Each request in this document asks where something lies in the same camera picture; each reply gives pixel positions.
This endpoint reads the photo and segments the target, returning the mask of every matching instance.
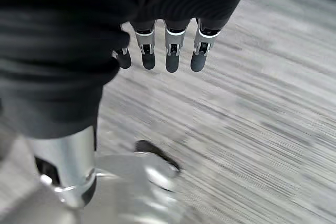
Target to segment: floor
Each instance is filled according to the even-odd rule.
[[[152,71],[131,33],[133,65],[101,104],[99,155],[153,141],[182,164],[181,199],[204,223],[336,223],[335,16],[332,0],[242,0],[200,73],[190,70],[195,21],[175,74],[164,68],[162,22]],[[35,180],[4,120],[0,138],[13,143],[2,152],[4,213]]]

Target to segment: black fabric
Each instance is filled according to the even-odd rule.
[[[128,21],[228,19],[239,0],[0,0],[0,97],[13,127],[36,138],[73,134],[97,118],[118,72]]]

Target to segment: silver metal cylinder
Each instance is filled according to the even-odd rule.
[[[87,202],[83,195],[96,179],[93,127],[61,138],[29,138],[28,142],[34,156],[52,166],[58,178],[57,182],[53,181],[54,176],[39,170],[41,181],[52,187],[69,207],[85,206]]]

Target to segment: black fingertip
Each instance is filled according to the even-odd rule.
[[[171,53],[171,55],[166,55],[166,69],[169,73],[174,73],[179,68],[179,56]]]
[[[155,54],[144,54],[142,55],[142,64],[145,69],[151,70],[155,67]]]
[[[191,70],[194,72],[200,72],[204,68],[205,61],[206,56],[204,56],[203,52],[199,52],[198,55],[193,53],[190,63]]]
[[[119,65],[123,69],[127,69],[132,65],[132,60],[130,56],[130,52],[127,50],[127,54],[117,54],[117,60],[119,62]]]

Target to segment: wood-grain vinyl floor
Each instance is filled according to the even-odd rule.
[[[106,86],[99,155],[152,140],[182,164],[181,199],[204,223],[336,223],[335,3],[242,0],[200,73],[190,70],[195,21],[175,74],[164,68],[163,23],[152,71],[126,25],[133,65]],[[12,135],[2,120],[2,147]],[[25,143],[11,150],[2,213],[35,184]]]

